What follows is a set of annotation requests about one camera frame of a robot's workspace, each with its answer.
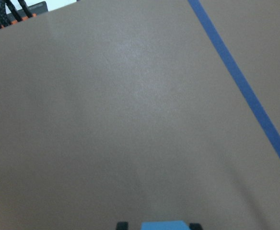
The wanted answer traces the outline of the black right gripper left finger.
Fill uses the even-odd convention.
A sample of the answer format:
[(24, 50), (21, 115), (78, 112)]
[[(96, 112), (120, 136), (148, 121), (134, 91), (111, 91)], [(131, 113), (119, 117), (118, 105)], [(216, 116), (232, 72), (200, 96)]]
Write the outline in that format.
[(116, 224), (116, 230), (128, 230), (128, 222), (121, 221)]

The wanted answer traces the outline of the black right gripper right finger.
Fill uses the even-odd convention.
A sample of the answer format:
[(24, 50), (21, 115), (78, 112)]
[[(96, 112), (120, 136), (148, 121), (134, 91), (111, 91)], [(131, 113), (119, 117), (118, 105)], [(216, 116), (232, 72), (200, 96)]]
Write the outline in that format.
[(190, 230), (203, 230), (202, 225), (199, 223), (190, 223), (189, 228)]

